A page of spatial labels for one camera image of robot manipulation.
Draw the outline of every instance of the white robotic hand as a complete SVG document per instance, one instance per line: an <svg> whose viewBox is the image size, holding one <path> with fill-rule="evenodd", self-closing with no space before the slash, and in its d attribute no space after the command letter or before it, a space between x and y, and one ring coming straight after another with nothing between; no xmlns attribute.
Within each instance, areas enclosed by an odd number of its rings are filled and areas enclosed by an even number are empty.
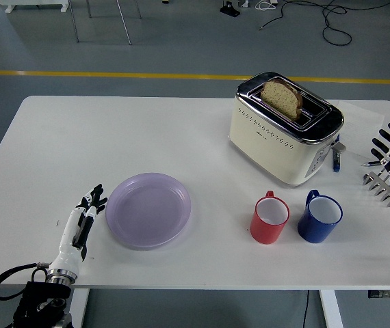
<svg viewBox="0 0 390 328"><path fill-rule="evenodd" d="M60 253L47 271L47 282L70 286L79 274L79 263L87 253L86 241L96 215L105 208L107 198L100 199L104 189L99 184L72 210L64 228Z"/></svg>

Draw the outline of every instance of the chair leg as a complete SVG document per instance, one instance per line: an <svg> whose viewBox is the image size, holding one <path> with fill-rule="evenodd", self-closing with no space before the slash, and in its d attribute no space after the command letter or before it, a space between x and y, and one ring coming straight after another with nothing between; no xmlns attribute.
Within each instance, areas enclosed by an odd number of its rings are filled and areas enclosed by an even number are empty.
<svg viewBox="0 0 390 328"><path fill-rule="evenodd" d="M141 18L142 15L140 14L139 5L138 5L137 0L134 0L134 3L135 3L135 7L138 9L139 18Z"/></svg>
<svg viewBox="0 0 390 328"><path fill-rule="evenodd" d="M131 46L131 40L129 39L128 29L127 29L127 26L125 25L125 19L124 19L124 15L122 15L122 10L120 9L119 0L116 0L116 2L118 3L120 17L122 18L122 23L124 24L125 33L127 33L128 43Z"/></svg>
<svg viewBox="0 0 390 328"><path fill-rule="evenodd" d="M90 11L90 4L89 4L88 0L86 0L86 3L87 3L88 17L89 17L89 18L92 18L92 13L91 13L91 11Z"/></svg>
<svg viewBox="0 0 390 328"><path fill-rule="evenodd" d="M73 16L72 1L68 0L68 3L69 3L69 8L70 8L70 15L72 16L73 29L75 30L75 37L77 39L77 42L79 42L77 25L75 24L75 17Z"/></svg>

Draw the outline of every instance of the toaster lever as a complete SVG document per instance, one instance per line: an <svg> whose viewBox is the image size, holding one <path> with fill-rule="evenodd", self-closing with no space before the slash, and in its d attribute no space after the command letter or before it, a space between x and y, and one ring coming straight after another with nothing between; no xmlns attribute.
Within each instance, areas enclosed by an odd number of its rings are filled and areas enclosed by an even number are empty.
<svg viewBox="0 0 390 328"><path fill-rule="evenodd" d="M332 149L337 152L338 154L341 154L346 151L346 147L339 141L335 141L333 143Z"/></svg>

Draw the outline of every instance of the cream toaster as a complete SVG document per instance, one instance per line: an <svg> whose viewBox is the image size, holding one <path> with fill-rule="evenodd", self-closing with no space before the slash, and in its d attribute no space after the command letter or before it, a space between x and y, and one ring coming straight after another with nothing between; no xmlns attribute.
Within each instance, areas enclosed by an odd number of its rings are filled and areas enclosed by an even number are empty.
<svg viewBox="0 0 390 328"><path fill-rule="evenodd" d="M299 119L288 117L261 100L263 84L282 79L301 94ZM253 161L289 185L300 185L317 173L337 141L343 114L330 103L274 72L261 73L236 90L230 140Z"/></svg>

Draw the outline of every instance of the gray floor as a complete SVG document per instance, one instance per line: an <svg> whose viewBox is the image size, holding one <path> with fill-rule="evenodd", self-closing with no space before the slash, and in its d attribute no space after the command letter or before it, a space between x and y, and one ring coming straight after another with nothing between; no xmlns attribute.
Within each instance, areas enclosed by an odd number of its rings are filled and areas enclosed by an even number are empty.
<svg viewBox="0 0 390 328"><path fill-rule="evenodd" d="M390 82L380 81L390 80L390 5L330 16L336 28L353 37L350 45L339 47L322 38L321 8L287 5L284 18L258 31L280 15L279 8L256 11L256 1L250 0L252 8L232 18L219 13L221 0L138 1L142 19L131 0L121 0L132 46L114 0L91 0L94 18L88 18L85 1L73 0L80 43L70 14L61 13L60 6L18 6L5 14L0 5L0 71L227 76L274 71L288 77L373 79L300 84L327 99L390 100ZM365 8L386 2L335 3ZM31 95L232 98L241 82L0 74L0 142L21 101ZM390 299L368 299L366 291L337 291L337 297L344 327L390 327ZM84 327L301 327L305 302L303 291L93 290ZM0 302L0 327L9 323L15 307L14 301ZM325 327L315 291L307 327Z"/></svg>

